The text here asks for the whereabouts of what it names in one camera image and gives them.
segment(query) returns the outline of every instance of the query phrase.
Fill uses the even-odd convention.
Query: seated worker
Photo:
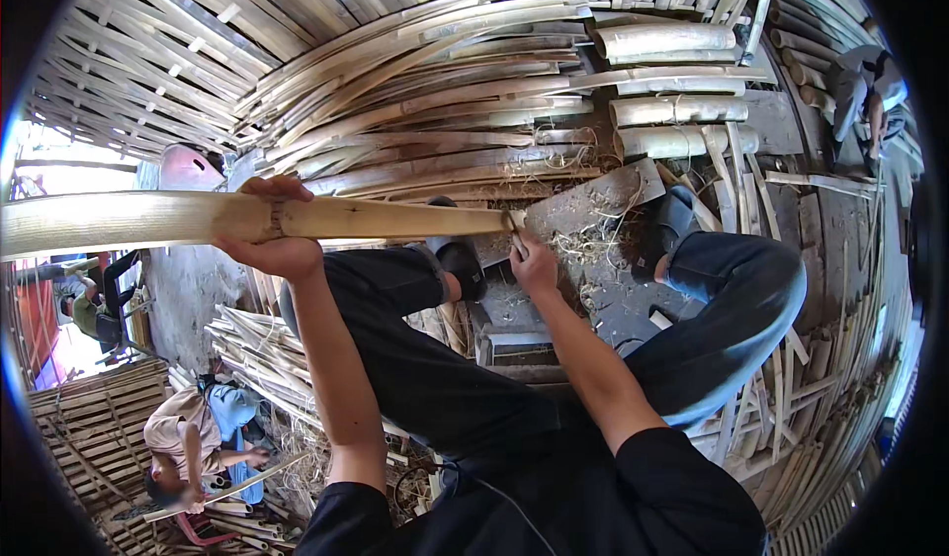
[[[122,307],[135,294],[135,288],[119,292],[119,277],[138,261],[139,252],[125,254],[102,271],[105,303],[99,300],[99,288],[90,278],[80,276],[85,294],[60,301],[60,310],[78,326],[79,331],[100,342],[122,341]]]
[[[165,509],[188,513],[204,511],[201,477],[227,468],[236,486],[253,477],[254,467],[267,463],[270,453],[262,447],[247,451],[221,449],[233,441],[243,449],[241,428],[257,411],[251,392],[231,385],[214,384],[203,392],[197,386],[182,389],[162,403],[145,422],[145,445],[152,452],[152,467],[145,490]],[[255,505],[264,499],[264,483],[240,492]]]
[[[826,77],[827,89],[837,102],[830,170],[850,127],[862,118],[870,124],[870,142],[861,142],[863,161],[870,174],[876,175],[881,148],[906,126],[900,107],[908,94],[906,81],[890,53],[878,45],[860,45],[837,56]]]
[[[243,191],[313,198],[283,176]],[[634,276],[706,306],[623,358],[563,301],[547,246],[524,232],[528,256],[512,249],[574,400],[481,368],[402,320],[484,294],[466,238],[326,255],[302,238],[216,240],[286,279],[281,313],[331,444],[326,490],[294,553],[762,554],[752,499],[676,429],[713,415],[770,355],[804,301],[804,265],[765,237],[690,232],[691,203],[682,186],[666,194]],[[432,511],[398,528],[382,418],[445,460]]]

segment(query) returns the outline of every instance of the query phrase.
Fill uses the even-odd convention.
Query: hand
[[[264,465],[270,459],[270,451],[263,447],[254,447],[245,451],[244,455],[247,455],[247,464],[253,468]]]
[[[529,230],[519,231],[528,258],[511,246],[511,271],[531,298],[557,290],[557,256]]]
[[[270,179],[251,177],[240,189],[243,194],[309,202],[313,193],[299,179],[278,175]],[[291,284],[312,276],[323,266],[323,248],[312,239],[287,237],[255,245],[229,236],[219,236],[212,244],[235,261],[285,278]]]
[[[189,486],[181,496],[185,513],[196,515],[204,513],[204,490],[198,486]]]

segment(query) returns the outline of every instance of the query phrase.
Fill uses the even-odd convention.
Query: green shirt
[[[96,315],[104,313],[107,307],[103,302],[96,306],[86,299],[86,296],[80,295],[72,302],[72,321],[78,326],[79,331],[90,338],[99,337],[96,335]]]

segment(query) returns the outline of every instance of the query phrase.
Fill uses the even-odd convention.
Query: cable
[[[549,552],[551,552],[552,556],[557,556],[557,551],[556,551],[556,550],[553,550],[553,547],[551,546],[551,543],[547,541],[547,538],[544,537],[544,534],[540,532],[540,529],[537,528],[537,526],[534,524],[533,520],[531,520],[530,517],[529,517],[529,515],[528,515],[527,513],[525,513],[523,509],[521,509],[520,504],[518,504],[518,502],[517,502],[516,500],[514,500],[511,496],[509,496],[505,491],[502,491],[502,490],[499,490],[499,489],[497,489],[497,488],[494,488],[494,487],[493,487],[491,484],[489,484],[488,482],[485,482],[484,480],[482,480],[482,479],[479,478],[478,476],[474,475],[473,473],[470,473],[469,471],[464,470],[461,466],[457,465],[457,463],[453,463],[453,462],[449,461],[449,462],[446,462],[446,463],[443,463],[443,464],[437,464],[437,463],[436,463],[436,464],[433,464],[433,466],[436,467],[436,468],[442,468],[442,469],[445,469],[445,470],[457,471],[458,474],[459,474],[459,477],[458,477],[459,480],[460,480],[460,477],[461,477],[462,475],[467,475],[467,476],[470,477],[471,479],[473,479],[473,480],[475,480],[476,482],[478,482],[479,484],[481,484],[481,486],[487,488],[488,490],[494,492],[494,493],[497,494],[498,496],[501,496],[502,498],[504,498],[505,500],[507,500],[509,503],[511,503],[511,504],[515,507],[515,509],[517,510],[517,513],[519,513],[519,514],[521,515],[521,517],[524,519],[524,521],[528,524],[528,527],[530,527],[530,530],[533,531],[533,532],[534,532],[534,535],[536,535],[537,538],[541,541],[541,543],[544,544],[544,547],[547,548],[547,550],[548,550]],[[402,512],[402,514],[404,514],[405,516],[409,517],[410,519],[415,519],[416,517],[415,517],[415,515],[412,515],[412,514],[410,514],[408,511],[406,511],[406,510],[402,507],[402,505],[398,503],[398,487],[399,487],[399,485],[401,485],[402,480],[404,480],[410,473],[412,473],[412,472],[414,472],[414,471],[417,471],[417,470],[428,471],[427,468],[422,467],[422,466],[416,466],[416,467],[411,468],[410,470],[406,471],[405,473],[403,473],[403,474],[398,478],[398,481],[396,482],[396,489],[395,489],[395,492],[394,492],[394,494],[393,494],[393,500],[394,500],[394,502],[396,503],[396,507],[398,507],[398,510],[399,510],[400,512]]]

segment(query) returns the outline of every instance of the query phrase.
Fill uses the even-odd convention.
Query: beige shirt
[[[165,399],[149,416],[143,431],[145,445],[155,453],[171,457],[181,479],[187,480],[188,463],[182,439],[188,424],[195,424],[201,437],[201,475],[223,470],[221,431],[217,429],[211,410],[196,387],[182,389]]]

